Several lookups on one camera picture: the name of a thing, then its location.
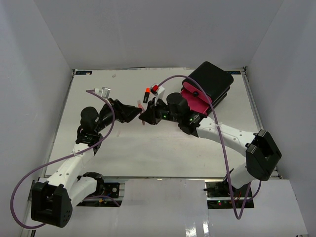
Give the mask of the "black pink drawer organizer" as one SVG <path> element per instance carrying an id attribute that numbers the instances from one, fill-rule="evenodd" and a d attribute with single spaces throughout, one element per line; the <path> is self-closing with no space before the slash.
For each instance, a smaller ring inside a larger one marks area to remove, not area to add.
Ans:
<path id="1" fill-rule="evenodd" d="M 191 110 L 209 115 L 211 107 L 207 97 L 216 107 L 226 96 L 234 78 L 224 70 L 211 64 L 203 62 L 190 75 L 202 89 L 189 79 L 182 81 L 181 95 L 187 100 Z"/>

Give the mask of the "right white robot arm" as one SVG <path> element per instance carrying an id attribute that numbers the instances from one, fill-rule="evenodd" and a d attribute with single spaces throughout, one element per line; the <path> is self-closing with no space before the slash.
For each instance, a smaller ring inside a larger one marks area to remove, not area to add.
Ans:
<path id="1" fill-rule="evenodd" d="M 261 129 L 257 133 L 216 124 L 211 117 L 191 110 L 187 100 L 178 92 L 167 101 L 154 98 L 139 119 L 157 125 L 161 120 L 176 122 L 188 135 L 223 143 L 245 157 L 245 163 L 233 169 L 223 184 L 223 192 L 234 197 L 241 187 L 253 180 L 268 181 L 282 154 L 271 134 Z"/>

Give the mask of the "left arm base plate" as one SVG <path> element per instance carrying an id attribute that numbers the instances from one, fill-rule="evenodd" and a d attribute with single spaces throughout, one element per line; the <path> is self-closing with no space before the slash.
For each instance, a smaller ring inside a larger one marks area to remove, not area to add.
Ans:
<path id="1" fill-rule="evenodd" d="M 87 198 L 110 198 L 119 197 L 120 183 L 114 182 L 97 182 L 94 181 L 91 184 L 84 186 L 84 193 L 87 194 Z"/>

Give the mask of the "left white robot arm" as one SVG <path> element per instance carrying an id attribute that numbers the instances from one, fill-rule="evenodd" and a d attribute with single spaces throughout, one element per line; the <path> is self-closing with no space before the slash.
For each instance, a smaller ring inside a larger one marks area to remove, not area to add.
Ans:
<path id="1" fill-rule="evenodd" d="M 38 181 L 32 188 L 31 219 L 63 228 L 75 206 L 89 195 L 101 196 L 104 192 L 102 175 L 81 174 L 81 171 L 98 152 L 104 140 L 101 131 L 113 126 L 114 121 L 128 123 L 141 111 L 141 108 L 113 99 L 109 99 L 101 111 L 94 107 L 84 108 L 70 157 L 45 182 Z"/>

